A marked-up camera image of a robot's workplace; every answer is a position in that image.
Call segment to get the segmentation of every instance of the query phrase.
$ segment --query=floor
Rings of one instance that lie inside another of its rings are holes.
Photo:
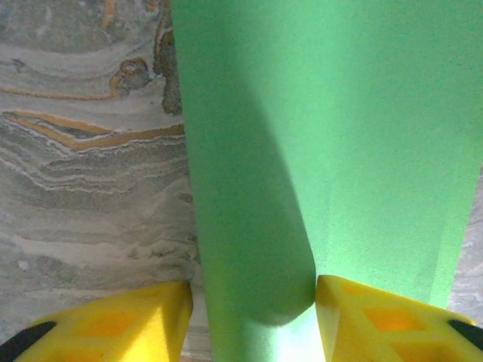
[[[0,342],[45,314],[192,282],[210,358],[174,34],[160,0],[0,3]],[[483,177],[449,308],[483,322]]]

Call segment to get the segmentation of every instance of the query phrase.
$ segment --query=marbled wall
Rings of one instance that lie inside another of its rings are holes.
[[[156,0],[0,2],[0,342],[190,279],[209,357],[174,37]]]

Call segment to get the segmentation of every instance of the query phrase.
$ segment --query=black rubber tip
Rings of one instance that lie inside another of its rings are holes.
[[[463,321],[453,319],[448,321],[448,324],[452,326],[461,336],[465,337],[475,347],[483,351],[483,329],[477,326],[472,326]]]
[[[45,322],[21,330],[3,345],[0,345],[0,361],[14,362],[24,351],[32,347],[40,338],[45,336],[57,325],[55,322]]]

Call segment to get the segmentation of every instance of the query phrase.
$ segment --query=green foam board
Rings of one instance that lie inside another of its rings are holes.
[[[172,0],[216,362],[323,360],[315,277],[445,307],[482,3]]]

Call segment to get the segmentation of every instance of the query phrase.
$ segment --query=marble surface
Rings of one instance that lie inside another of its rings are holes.
[[[210,359],[171,27],[159,0],[0,2],[0,342],[188,279],[183,354]],[[482,260],[480,178],[449,305],[479,322]]]

